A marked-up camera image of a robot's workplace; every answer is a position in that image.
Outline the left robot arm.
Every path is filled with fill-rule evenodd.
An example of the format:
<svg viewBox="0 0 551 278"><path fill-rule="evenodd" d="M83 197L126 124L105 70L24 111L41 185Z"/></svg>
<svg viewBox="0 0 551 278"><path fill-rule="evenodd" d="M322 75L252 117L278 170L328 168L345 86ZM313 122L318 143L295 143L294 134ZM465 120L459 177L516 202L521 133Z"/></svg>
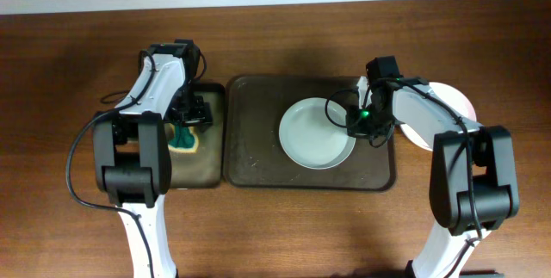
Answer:
<svg viewBox="0 0 551 278"><path fill-rule="evenodd" d="M164 219L170 150L199 145L193 128L213 123L210 105L192 87L204 56L192 40L150 45L139 77L109 114L93 123L98 188L121 217L136 277L176 277Z"/></svg>

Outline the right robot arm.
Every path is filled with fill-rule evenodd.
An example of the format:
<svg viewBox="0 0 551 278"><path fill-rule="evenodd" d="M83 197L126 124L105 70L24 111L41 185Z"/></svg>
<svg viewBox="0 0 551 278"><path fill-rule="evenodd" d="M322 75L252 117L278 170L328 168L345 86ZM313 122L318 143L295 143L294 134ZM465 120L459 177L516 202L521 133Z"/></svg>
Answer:
<svg viewBox="0 0 551 278"><path fill-rule="evenodd" d="M431 148L429 199L435 218L407 277L458 277L474 249L517 215L519 193L510 132L452 109L421 77L404 77L395 57L366 65L347 110L349 136L379 147L407 125Z"/></svg>

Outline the green yellow sponge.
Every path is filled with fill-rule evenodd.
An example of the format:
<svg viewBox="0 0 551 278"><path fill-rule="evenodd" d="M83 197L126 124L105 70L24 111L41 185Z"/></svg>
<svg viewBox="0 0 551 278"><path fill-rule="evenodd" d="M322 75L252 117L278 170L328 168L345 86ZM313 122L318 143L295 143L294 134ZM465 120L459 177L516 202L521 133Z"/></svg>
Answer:
<svg viewBox="0 0 551 278"><path fill-rule="evenodd" d="M181 127L169 124L168 128L167 141L170 151L179 154L197 153L199 137L194 127Z"/></svg>

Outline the pinkish white plate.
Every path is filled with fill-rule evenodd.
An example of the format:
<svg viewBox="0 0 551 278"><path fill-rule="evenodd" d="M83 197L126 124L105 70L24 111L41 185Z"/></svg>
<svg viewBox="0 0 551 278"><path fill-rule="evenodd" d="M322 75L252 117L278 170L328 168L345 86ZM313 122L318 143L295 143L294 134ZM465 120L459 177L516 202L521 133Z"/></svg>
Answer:
<svg viewBox="0 0 551 278"><path fill-rule="evenodd" d="M440 99L456 112L469 120L477 121L473 104L461 91L451 85L439 82L430 82L430 87Z"/></svg>

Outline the light grey plate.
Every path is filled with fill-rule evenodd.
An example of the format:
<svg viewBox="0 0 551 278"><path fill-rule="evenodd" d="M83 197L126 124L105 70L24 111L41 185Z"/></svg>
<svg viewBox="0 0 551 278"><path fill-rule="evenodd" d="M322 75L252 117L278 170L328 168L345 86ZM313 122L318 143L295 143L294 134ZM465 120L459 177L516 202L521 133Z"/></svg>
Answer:
<svg viewBox="0 0 551 278"><path fill-rule="evenodd" d="M295 163L311 170L327 170L341 164L353 152L356 139L343 125L345 109L325 98L311 97L293 104L279 125L282 149Z"/></svg>

